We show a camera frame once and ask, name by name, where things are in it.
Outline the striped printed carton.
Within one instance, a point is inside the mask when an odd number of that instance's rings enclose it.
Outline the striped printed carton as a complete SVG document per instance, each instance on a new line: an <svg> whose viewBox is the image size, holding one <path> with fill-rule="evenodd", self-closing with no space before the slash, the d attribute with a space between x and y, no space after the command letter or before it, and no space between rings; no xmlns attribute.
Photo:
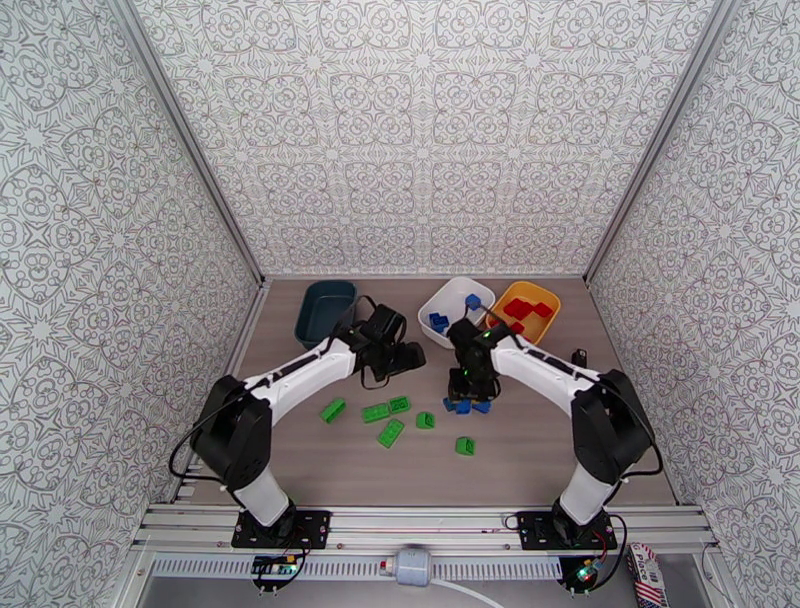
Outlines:
<svg viewBox="0 0 800 608"><path fill-rule="evenodd" d="M627 566L633 578L638 608L671 608L657 554L644 543L627 547Z"/></svg>

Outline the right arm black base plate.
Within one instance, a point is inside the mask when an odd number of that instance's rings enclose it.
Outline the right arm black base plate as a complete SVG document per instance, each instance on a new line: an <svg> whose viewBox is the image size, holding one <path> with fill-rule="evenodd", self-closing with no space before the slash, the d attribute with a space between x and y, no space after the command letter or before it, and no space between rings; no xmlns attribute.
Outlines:
<svg viewBox="0 0 800 608"><path fill-rule="evenodd" d="M523 550L601 553L619 546L610 516L604 510L583 525L550 510L521 511L515 517Z"/></svg>

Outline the aluminium side rail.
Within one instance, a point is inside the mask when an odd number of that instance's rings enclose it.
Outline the aluminium side rail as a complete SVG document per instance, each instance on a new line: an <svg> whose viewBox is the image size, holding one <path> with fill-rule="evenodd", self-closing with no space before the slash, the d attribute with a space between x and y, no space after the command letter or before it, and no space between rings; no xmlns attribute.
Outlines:
<svg viewBox="0 0 800 608"><path fill-rule="evenodd" d="M272 280L265 278L256 289L234 342L231 355L223 368L223 374L239 374L271 284ZM176 454L181 458L185 457L185 460L179 462L177 467L181 477L178 477L175 482L175 492L170 500L171 503L191 501L198 483L208 482L216 488L221 485L219 481L213 479L214 475L210 473L210 469L201 459L189 451L188 444L179 447Z"/></svg>

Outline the dark teal plastic container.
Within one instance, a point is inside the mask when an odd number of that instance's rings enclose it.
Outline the dark teal plastic container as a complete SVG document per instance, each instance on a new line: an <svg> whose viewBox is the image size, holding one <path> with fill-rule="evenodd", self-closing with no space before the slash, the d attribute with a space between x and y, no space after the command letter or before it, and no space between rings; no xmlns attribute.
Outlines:
<svg viewBox="0 0 800 608"><path fill-rule="evenodd" d="M349 324L356 297L356 285L346 280L323 280L309 285L295 323L296 340L311 350L334 330L338 321Z"/></svg>

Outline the aluminium frame post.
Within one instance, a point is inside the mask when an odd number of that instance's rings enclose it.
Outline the aluminium frame post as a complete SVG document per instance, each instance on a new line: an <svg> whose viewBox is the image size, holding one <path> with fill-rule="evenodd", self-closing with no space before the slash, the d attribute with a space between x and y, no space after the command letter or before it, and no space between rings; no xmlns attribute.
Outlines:
<svg viewBox="0 0 800 608"><path fill-rule="evenodd" d="M202 188L213 203L255 284L263 286L266 277L234 216L212 166L204 154L201 142L190 125L156 49L147 35L134 0L107 1L114 18L121 28L122 35L132 56L140 65L153 96L173 129L176 140L181 145Z"/></svg>
<svg viewBox="0 0 800 608"><path fill-rule="evenodd" d="M668 103L656 122L652 136L648 140L644 152L635 166L630 180L602 234L602 238L582 275L583 282L587 288L590 288L594 282L603 260L609 253L639 193L670 143L689 103L702 85L704 73L716 57L718 49L730 30L731 23L737 16L742 2L743 0L714 0L708 19L700 31L682 73L677 79Z"/></svg>

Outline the aluminium mounting rail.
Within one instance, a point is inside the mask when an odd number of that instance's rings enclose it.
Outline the aluminium mounting rail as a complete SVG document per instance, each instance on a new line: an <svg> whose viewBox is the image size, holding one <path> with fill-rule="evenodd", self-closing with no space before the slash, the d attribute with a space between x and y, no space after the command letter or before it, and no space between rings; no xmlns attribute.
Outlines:
<svg viewBox="0 0 800 608"><path fill-rule="evenodd" d="M331 507L327 544L316 555L390 555L423 547L434 556L521 556L515 514L525 507ZM266 553L231 546L239 509L178 503L147 509L132 547L140 551ZM717 539L696 506L611 506L618 542L640 542L660 554L695 554Z"/></svg>

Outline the white tube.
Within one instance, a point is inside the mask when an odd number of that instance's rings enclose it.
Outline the white tube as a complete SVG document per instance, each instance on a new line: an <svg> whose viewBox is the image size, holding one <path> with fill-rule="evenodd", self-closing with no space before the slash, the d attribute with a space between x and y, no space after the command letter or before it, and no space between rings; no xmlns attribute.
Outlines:
<svg viewBox="0 0 800 608"><path fill-rule="evenodd" d="M440 588L443 588L443 589L447 589L447 590L450 590L450 591L458 592L458 593L460 593L462 595L465 595L465 596L475 600L476 602L480 602L481 604L483 604L487 608L505 608L501 603L499 603L496 600L490 598L489 596L487 596L487 595L485 595L485 594L483 594L483 593L481 593L481 592L479 592L477 590L474 590L474 589L465 587L463 585L454 583L452 581L441 580L441 579L432 579L430 581L430 584L434 585L434 586L437 586L437 587L440 587Z"/></svg>

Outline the yellow plastic container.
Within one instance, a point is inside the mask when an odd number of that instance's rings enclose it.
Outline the yellow plastic container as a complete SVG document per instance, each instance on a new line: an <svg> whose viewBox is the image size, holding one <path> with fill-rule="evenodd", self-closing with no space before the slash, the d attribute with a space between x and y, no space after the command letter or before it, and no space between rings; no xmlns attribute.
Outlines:
<svg viewBox="0 0 800 608"><path fill-rule="evenodd" d="M553 310L554 314L549 318L538 318L535 321L525 323L527 330L523 335L525 338L529 340L530 343L534 345L538 345L542 338L546 335L548 330L550 329L551 325L553 324L556 316L560 312L561 308L561 301L560 299L551 291L541 287L537 284L528 281L516 281L512 283L503 293L501 296L498 297L496 303L491 308L493 315L487 315L484 320L484 327L486 329L491 329L488 327L488 320L491 318L500 318L502 319L509 327L513 321L518 319L512 318L507 316L503 312L503 307L512 299L520 298L529 301L531 304L535 305L538 302L544 302L548 304Z"/></svg>

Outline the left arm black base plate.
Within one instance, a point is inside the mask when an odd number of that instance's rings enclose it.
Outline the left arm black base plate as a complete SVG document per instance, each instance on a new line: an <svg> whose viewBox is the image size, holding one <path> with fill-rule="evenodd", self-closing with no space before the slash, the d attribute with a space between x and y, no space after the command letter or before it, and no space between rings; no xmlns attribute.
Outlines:
<svg viewBox="0 0 800 608"><path fill-rule="evenodd" d="M239 513L231 546L237 549L324 549L331 512L290 506L273 524L263 526L249 511Z"/></svg>

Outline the white cylindrical device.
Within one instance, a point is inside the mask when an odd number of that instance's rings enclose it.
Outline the white cylindrical device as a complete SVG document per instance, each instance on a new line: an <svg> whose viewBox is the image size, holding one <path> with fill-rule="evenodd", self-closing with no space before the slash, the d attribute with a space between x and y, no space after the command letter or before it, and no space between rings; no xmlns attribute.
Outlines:
<svg viewBox="0 0 800 608"><path fill-rule="evenodd" d="M379 574L399 585L427 587L432 580L432 555L423 547L404 547L380 562Z"/></svg>

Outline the white plastic container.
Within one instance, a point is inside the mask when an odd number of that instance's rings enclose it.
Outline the white plastic container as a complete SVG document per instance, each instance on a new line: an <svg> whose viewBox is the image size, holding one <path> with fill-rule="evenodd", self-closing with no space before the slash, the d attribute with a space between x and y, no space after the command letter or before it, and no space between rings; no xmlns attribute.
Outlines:
<svg viewBox="0 0 800 608"><path fill-rule="evenodd" d="M480 305L476 310L467 307L469 296L476 296ZM452 350L452 342L446 335L451 326L463 317L479 326L486 316L483 307L491 308L496 303L496 295L492 289L471 278L457 276L448 280L418 310L417 321L423 334L438 346ZM431 325L430 317L437 314L446 317L449 325L442 332Z"/></svg>

